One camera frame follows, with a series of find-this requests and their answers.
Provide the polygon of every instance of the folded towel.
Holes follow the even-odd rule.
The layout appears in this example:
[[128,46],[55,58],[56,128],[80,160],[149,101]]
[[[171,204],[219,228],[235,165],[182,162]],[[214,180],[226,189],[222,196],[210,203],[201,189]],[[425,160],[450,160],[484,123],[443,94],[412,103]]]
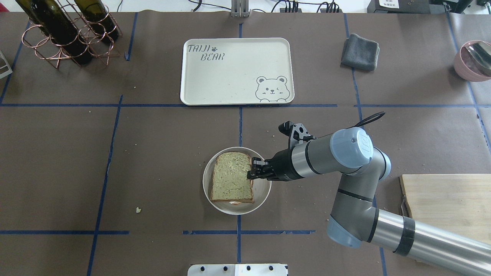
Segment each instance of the folded towel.
[[350,34],[344,42],[341,64],[356,69],[373,71],[379,59],[379,44],[355,33]]

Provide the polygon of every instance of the white bowl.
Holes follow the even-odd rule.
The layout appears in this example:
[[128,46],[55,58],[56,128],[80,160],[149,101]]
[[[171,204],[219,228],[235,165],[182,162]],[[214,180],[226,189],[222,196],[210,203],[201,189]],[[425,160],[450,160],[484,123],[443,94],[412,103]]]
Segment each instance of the white bowl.
[[203,191],[205,192],[206,199],[218,210],[229,215],[244,215],[256,210],[264,203],[264,201],[266,201],[266,198],[268,198],[268,195],[270,194],[271,181],[261,178],[254,179],[254,184],[252,185],[254,203],[240,203],[238,205],[234,205],[230,202],[212,202],[209,197],[209,192],[211,191],[213,169],[215,168],[217,157],[222,153],[233,151],[245,153],[249,155],[251,159],[252,157],[258,157],[261,158],[261,160],[264,160],[264,158],[257,152],[244,147],[231,147],[219,151],[210,159],[205,167],[205,172],[203,173]]

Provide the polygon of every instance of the bear face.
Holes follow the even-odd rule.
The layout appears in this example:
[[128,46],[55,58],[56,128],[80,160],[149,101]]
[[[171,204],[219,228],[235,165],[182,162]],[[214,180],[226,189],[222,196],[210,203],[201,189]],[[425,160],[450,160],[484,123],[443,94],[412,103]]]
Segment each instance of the bear face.
[[286,78],[279,76],[276,79],[257,78],[256,97],[261,102],[286,102],[290,97],[290,91],[286,87]]

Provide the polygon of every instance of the pink cup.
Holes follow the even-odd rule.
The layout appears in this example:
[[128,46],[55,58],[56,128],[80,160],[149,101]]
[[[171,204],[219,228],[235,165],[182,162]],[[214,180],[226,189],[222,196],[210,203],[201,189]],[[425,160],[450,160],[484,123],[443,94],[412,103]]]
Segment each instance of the pink cup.
[[470,56],[469,52],[465,47],[477,42],[481,42],[481,40],[471,40],[465,42],[464,45],[460,47],[459,51],[457,52],[454,58],[455,72],[457,72],[457,74],[461,78],[470,82],[483,82],[483,81],[491,80],[491,77],[483,75],[481,72],[478,71],[477,68],[473,68],[474,70],[471,70],[468,66],[469,65],[468,59],[472,57]]

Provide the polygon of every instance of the wine bottle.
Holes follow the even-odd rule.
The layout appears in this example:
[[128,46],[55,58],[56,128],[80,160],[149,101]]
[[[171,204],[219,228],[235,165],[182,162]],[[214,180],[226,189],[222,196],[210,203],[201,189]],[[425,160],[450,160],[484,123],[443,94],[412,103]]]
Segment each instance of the wine bottle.
[[[91,27],[96,34],[102,35],[104,34],[104,29],[106,29],[107,35],[111,37],[113,41],[118,39],[118,30],[115,27],[114,22],[111,20],[111,17],[108,16],[108,13],[106,12],[104,5],[102,5],[101,0],[75,0],[75,3],[88,21],[99,23],[104,26],[104,28],[102,28],[102,26],[99,24],[91,24]],[[102,42],[109,44],[111,43],[111,40],[104,37]]]
[[[31,0],[15,0],[15,2],[17,2],[17,4],[19,4],[19,6],[22,8],[22,10],[25,11],[25,13],[27,13],[27,16],[29,16],[29,19],[31,20],[31,22],[33,22],[36,25],[41,25],[41,23],[39,23],[36,16],[32,12]],[[50,36],[48,31],[46,31],[46,29],[44,27],[39,27],[39,29],[41,30],[43,35],[45,35],[46,37]]]
[[79,30],[68,20],[55,0],[31,0],[31,9],[44,28],[51,34],[55,43],[63,45],[63,50],[73,60],[82,65],[92,60],[87,45],[78,37]]

